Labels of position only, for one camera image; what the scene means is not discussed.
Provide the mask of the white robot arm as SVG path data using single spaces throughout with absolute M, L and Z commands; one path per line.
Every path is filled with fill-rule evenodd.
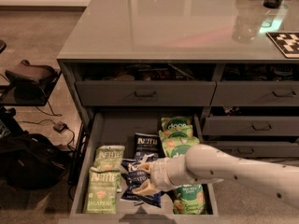
M 185 154 L 174 158 L 142 163 L 138 169 L 149 174 L 149 178 L 133 190 L 139 196 L 227 179 L 299 207 L 298 167 L 237 158 L 204 144 L 190 147 Z

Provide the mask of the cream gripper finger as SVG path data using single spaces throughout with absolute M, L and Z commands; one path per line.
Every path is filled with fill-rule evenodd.
M 147 174 L 151 174 L 152 163 L 151 162 L 143 162 L 137 166 L 138 170 L 146 172 Z
M 133 189 L 133 194 L 147 196 L 157 194 L 160 191 L 161 190 L 158 188 L 158 186 L 148 179 L 143 182 L 140 187 Z

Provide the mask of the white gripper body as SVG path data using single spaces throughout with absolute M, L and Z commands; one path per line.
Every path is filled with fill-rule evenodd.
M 184 156 L 163 158 L 151 165 L 150 182 L 158 190 L 169 191 L 191 183 Z

